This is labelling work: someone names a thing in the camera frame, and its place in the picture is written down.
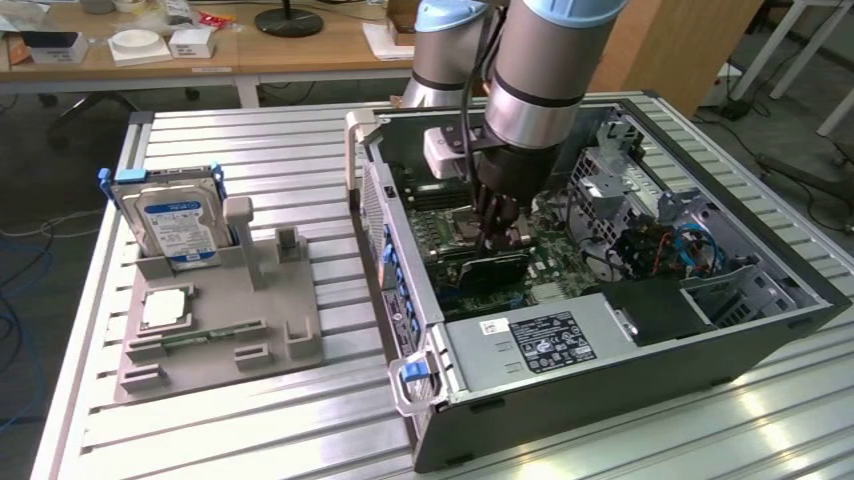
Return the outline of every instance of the circuit board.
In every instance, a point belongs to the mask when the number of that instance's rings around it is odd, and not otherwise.
[[[598,284],[581,249],[566,233],[558,205],[544,195],[536,199],[536,206],[518,222],[517,234],[525,245],[491,257],[490,261],[503,266],[490,266],[477,281],[467,281],[466,277],[482,261],[477,259],[479,230],[470,207],[410,212],[446,320],[574,298]]]

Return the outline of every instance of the sticker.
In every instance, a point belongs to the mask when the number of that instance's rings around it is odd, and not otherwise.
[[[509,322],[506,318],[494,318],[493,320],[485,320],[481,322],[481,330],[485,335],[493,335],[494,333],[509,332]]]
[[[149,205],[146,215],[163,255],[178,262],[197,262],[217,253],[211,230],[202,225],[201,202]]]
[[[510,331],[534,373],[549,372],[597,358],[570,312],[517,322],[510,325]]]
[[[197,67],[193,73],[230,73],[231,67]]]

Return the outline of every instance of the aluminum extrusion table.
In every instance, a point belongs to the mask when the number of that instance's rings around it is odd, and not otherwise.
[[[852,257],[661,99],[629,98],[838,288]],[[345,114],[385,104],[163,113],[133,124],[119,168],[225,166],[258,208],[254,235],[311,242],[327,363],[115,406],[134,237],[107,209],[34,478],[780,478],[854,471],[854,311],[733,383],[430,475],[411,471],[345,202]],[[692,183],[648,142],[674,189]]]

